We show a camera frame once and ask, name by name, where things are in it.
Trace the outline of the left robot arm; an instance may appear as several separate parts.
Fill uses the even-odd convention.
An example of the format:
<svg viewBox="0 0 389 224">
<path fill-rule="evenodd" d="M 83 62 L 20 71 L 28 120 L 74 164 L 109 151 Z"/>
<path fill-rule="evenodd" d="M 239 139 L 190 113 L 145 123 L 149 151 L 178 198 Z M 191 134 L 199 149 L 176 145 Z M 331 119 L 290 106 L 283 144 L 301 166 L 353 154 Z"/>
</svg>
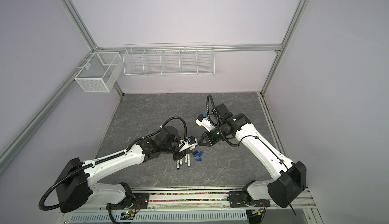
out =
<svg viewBox="0 0 389 224">
<path fill-rule="evenodd" d="M 158 158 L 161 153 L 171 154 L 180 161 L 197 146 L 194 136 L 187 135 L 187 125 L 181 117 L 171 117 L 149 135 L 135 139 L 116 153 L 82 162 L 70 160 L 55 183 L 38 202 L 42 211 L 60 209 L 72 212 L 85 204 L 106 204 L 107 209 L 131 209 L 136 197 L 126 182 L 116 185 L 99 181 L 127 167 Z"/>
</svg>

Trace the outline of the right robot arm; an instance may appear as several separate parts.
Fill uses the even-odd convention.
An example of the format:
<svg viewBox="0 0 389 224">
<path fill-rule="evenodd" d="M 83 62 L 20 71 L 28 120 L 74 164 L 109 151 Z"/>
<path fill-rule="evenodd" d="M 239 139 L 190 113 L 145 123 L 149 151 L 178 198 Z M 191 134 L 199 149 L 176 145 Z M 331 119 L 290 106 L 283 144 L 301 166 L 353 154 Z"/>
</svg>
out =
<svg viewBox="0 0 389 224">
<path fill-rule="evenodd" d="M 271 199 L 279 207 L 287 208 L 306 189 L 306 166 L 273 147 L 244 114 L 233 115 L 223 103 L 216 106 L 209 94 L 206 113 L 200 114 L 196 123 L 206 129 L 200 146 L 212 147 L 219 142 L 231 147 L 245 146 L 270 174 L 271 180 L 252 180 L 242 188 L 243 204 L 254 206 L 262 199 Z"/>
</svg>

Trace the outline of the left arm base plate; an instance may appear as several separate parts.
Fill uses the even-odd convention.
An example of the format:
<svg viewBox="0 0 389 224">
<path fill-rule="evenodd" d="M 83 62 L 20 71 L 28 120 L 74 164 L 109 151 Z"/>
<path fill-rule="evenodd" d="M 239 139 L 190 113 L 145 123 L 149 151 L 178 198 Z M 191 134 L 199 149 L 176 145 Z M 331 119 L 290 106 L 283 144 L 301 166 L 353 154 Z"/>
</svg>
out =
<svg viewBox="0 0 389 224">
<path fill-rule="evenodd" d="M 110 210 L 125 210 L 125 209 L 134 209 L 141 210 L 147 209 L 149 203 L 150 193 L 135 193 L 132 197 L 125 197 L 118 204 L 111 204 Z"/>
</svg>

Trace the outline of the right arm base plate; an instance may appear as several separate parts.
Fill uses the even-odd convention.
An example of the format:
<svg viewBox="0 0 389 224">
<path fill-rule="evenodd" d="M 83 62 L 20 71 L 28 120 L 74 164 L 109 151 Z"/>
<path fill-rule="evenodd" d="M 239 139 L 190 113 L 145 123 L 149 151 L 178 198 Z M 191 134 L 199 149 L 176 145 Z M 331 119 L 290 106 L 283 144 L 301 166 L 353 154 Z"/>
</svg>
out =
<svg viewBox="0 0 389 224">
<path fill-rule="evenodd" d="M 270 207 L 270 201 L 267 199 L 253 200 L 247 193 L 243 191 L 230 191 L 227 197 L 230 207 Z"/>
</svg>

